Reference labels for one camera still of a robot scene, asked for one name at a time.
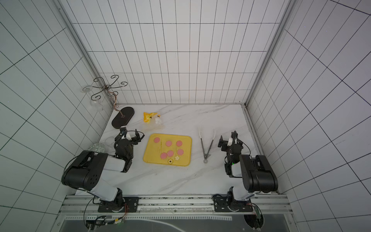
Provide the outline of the clear yellow resealable bag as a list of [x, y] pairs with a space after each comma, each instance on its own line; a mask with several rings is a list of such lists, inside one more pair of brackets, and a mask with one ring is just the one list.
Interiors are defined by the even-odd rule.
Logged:
[[144, 112], [144, 123], [146, 124], [162, 124], [161, 115], [159, 113], [147, 113]]

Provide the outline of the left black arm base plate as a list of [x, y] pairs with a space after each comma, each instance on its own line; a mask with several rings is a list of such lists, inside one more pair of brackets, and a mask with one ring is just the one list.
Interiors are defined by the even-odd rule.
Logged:
[[119, 201], [101, 201], [98, 207], [99, 213], [135, 213], [138, 208], [139, 197], [123, 197]]

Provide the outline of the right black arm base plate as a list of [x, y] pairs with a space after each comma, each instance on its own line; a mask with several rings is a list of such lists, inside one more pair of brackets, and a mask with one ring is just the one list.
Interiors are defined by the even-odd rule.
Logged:
[[212, 196], [214, 202], [214, 211], [223, 213], [232, 212], [253, 212], [250, 201], [237, 201], [229, 195], [215, 194]]

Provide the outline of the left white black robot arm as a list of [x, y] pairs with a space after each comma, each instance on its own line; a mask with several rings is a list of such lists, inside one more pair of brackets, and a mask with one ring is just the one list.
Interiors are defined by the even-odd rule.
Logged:
[[101, 175], [103, 171], [127, 173], [134, 158], [134, 146], [138, 145], [145, 134], [134, 130], [130, 136], [126, 127], [121, 127], [114, 138], [115, 154], [84, 150], [65, 167], [61, 182], [76, 190], [83, 190], [97, 197], [104, 210], [121, 212], [128, 210], [122, 190], [111, 186]]

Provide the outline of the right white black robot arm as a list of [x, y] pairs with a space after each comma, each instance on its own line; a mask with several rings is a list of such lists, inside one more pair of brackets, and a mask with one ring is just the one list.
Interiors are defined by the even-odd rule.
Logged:
[[259, 193], [272, 193], [278, 190], [278, 179], [266, 156], [243, 154], [245, 143], [233, 131], [228, 140], [220, 137], [218, 147], [226, 152], [225, 172], [230, 178], [240, 178], [242, 183], [231, 187], [225, 196], [213, 196], [215, 211], [251, 212], [250, 198]]

